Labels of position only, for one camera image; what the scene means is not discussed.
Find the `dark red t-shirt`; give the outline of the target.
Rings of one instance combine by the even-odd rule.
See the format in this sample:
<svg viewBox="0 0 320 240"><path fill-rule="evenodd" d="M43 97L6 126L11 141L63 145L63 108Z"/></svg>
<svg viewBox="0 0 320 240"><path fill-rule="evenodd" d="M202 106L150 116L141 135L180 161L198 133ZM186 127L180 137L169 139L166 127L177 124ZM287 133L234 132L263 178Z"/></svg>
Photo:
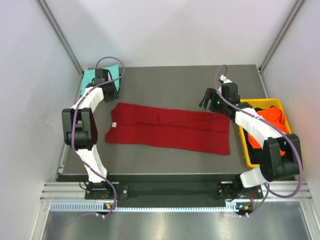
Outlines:
<svg viewBox="0 0 320 240"><path fill-rule="evenodd" d="M104 139L227 156L229 131L229 118L219 113L118 103Z"/></svg>

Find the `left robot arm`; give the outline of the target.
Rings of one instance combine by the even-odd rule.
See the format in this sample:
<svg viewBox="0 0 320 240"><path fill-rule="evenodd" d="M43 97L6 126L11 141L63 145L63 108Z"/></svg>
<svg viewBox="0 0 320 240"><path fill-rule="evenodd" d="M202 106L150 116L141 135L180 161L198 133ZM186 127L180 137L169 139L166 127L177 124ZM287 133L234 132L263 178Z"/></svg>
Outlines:
<svg viewBox="0 0 320 240"><path fill-rule="evenodd" d="M111 72L97 68L83 95L72 107L63 109L61 113L64 142L79 157L88 174L85 184L87 200L111 200L115 196L114 187L108 180L108 171L98 152L94 111L100 102L110 102L118 97L119 88Z"/></svg>

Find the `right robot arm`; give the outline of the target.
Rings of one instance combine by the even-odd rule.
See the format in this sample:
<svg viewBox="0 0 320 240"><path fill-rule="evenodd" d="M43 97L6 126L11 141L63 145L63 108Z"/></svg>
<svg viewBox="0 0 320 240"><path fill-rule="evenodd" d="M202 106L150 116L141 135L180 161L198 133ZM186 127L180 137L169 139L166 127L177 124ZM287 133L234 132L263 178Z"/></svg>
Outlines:
<svg viewBox="0 0 320 240"><path fill-rule="evenodd" d="M261 147L258 166L234 177L233 192L237 197L245 198L254 187L298 175L299 183L287 197L297 194L303 180L301 146L297 135L284 133L259 115L251 104L242 101L234 82L223 83L219 89L207 88L199 107L227 116Z"/></svg>

